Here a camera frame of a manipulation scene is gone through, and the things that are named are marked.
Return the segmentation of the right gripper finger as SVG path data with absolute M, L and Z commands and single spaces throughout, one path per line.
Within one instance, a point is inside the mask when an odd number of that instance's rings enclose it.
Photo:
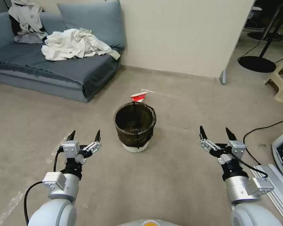
M 207 152 L 209 153 L 220 153 L 221 152 L 221 147 L 217 146 L 214 142 L 210 141 L 206 133 L 204 131 L 203 126 L 200 126 L 200 142 L 199 145 L 203 147 Z
M 227 134 L 227 136 L 229 138 L 229 141 L 236 141 L 235 134 L 233 132 L 231 132 L 230 129 L 227 128 L 227 127 L 225 128 L 225 130 L 226 130 L 226 134 Z

